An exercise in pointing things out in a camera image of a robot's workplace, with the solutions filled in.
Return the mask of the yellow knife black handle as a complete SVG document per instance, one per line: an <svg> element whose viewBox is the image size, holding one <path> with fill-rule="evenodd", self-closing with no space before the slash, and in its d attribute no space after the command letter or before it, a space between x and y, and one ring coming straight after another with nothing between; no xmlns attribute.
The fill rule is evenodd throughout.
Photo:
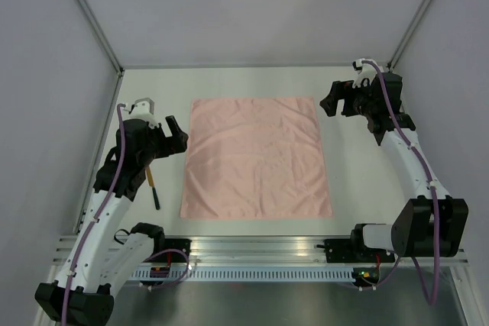
<svg viewBox="0 0 489 326"><path fill-rule="evenodd" d="M149 166L146 168L146 176L147 176L147 181L149 183L149 186L151 187L151 191L154 199L154 206L157 210L160 210L160 201L157 195L156 186L154 185L154 178L151 172L151 168Z"/></svg>

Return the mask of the pink cloth napkin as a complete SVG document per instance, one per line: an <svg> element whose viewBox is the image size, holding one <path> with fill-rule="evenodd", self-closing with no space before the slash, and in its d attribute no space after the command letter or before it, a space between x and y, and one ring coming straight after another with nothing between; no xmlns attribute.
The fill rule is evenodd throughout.
<svg viewBox="0 0 489 326"><path fill-rule="evenodd" d="M193 100L181 218L332 215L313 98Z"/></svg>

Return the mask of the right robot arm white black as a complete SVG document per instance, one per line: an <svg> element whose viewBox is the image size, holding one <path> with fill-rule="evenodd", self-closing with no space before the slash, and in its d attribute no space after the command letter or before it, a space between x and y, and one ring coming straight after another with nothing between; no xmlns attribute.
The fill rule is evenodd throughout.
<svg viewBox="0 0 489 326"><path fill-rule="evenodd" d="M348 250L358 261L387 250L402 257L454 257L468 218L464 199L455 199L436 178L419 146L412 118L401 110L402 78L382 73L371 79L334 81L319 103L329 117L363 116L400 181L406 204L393 224L356 224Z"/></svg>

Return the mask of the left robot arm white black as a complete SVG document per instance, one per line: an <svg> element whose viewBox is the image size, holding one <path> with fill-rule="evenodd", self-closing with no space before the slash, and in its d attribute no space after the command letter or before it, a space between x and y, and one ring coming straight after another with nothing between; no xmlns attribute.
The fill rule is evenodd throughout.
<svg viewBox="0 0 489 326"><path fill-rule="evenodd" d="M170 248L164 229L137 223L114 255L108 251L120 223L156 159L183 153L188 136L175 117L167 116L171 135L148 118L119 121L116 145L96 173L83 226L70 255L52 282L42 282L34 298L46 316L61 325L105 325L115 298L131 274L144 262L182 260L186 248Z"/></svg>

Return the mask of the aluminium mounting rail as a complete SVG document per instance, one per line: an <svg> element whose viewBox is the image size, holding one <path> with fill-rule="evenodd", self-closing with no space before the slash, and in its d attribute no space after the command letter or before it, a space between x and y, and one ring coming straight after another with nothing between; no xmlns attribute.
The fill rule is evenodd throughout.
<svg viewBox="0 0 489 326"><path fill-rule="evenodd" d="M345 236L325 238L321 236L194 236L167 238L167 246L172 247L179 240L189 244L183 249L189 253L192 263L205 266L233 265L313 265L327 263L324 249L325 239L346 238ZM327 263L332 265L370 266L368 263Z"/></svg>

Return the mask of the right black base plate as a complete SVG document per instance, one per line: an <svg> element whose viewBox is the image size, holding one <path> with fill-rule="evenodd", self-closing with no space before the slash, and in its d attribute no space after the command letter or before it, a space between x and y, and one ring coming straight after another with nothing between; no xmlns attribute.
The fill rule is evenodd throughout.
<svg viewBox="0 0 489 326"><path fill-rule="evenodd" d="M322 245L327 263L394 263L395 256L386 250L371 249L361 244L355 244L346 238L325 239Z"/></svg>

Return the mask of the right aluminium frame post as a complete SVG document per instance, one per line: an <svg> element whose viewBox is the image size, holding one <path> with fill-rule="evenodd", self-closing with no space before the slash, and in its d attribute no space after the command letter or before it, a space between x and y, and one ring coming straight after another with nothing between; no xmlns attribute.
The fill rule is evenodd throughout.
<svg viewBox="0 0 489 326"><path fill-rule="evenodd" d="M422 0L419 3L413 17L411 18L406 30L403 33L403 36L400 38L400 41L396 46L392 57L387 62L387 68L389 70L393 70L400 62L406 48L408 47L410 41L416 33L417 28L426 16L433 2L434 0Z"/></svg>

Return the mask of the aluminium frame post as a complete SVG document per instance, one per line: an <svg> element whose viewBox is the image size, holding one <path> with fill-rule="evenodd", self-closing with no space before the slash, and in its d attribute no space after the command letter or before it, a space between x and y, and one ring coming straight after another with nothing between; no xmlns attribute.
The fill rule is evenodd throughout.
<svg viewBox="0 0 489 326"><path fill-rule="evenodd" d="M393 70L400 62L406 48L408 47L410 41L416 33L417 28L426 16L433 2L434 0L422 0L419 3L413 17L411 18L406 30L403 33L403 36L400 38L400 41L396 46L392 57L387 62L387 68L389 70Z"/></svg>
<svg viewBox="0 0 489 326"><path fill-rule="evenodd" d="M88 23L91 32L93 32L96 41L99 43L99 46L102 48L104 54L107 56L109 62L111 63L113 69L116 72L117 76L121 76L124 72L124 68L119 62L112 45L109 43L108 38L105 35L99 21L96 18L95 13L93 12L90 4L87 0L74 0L77 4L78 8L83 14L86 22Z"/></svg>

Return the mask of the left aluminium frame post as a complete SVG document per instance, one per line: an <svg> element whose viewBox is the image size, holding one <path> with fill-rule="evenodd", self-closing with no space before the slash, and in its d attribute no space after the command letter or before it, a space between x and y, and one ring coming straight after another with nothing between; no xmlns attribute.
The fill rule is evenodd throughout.
<svg viewBox="0 0 489 326"><path fill-rule="evenodd" d="M88 23L91 32L93 32L96 41L99 43L99 46L102 48L104 54L107 56L109 62L111 63L113 69L116 72L117 76L121 76L124 72L124 68L119 62L112 45L109 43L108 38L105 35L99 21L96 18L95 13L93 12L90 4L87 0L74 0L77 4L78 8L83 14L86 22Z"/></svg>

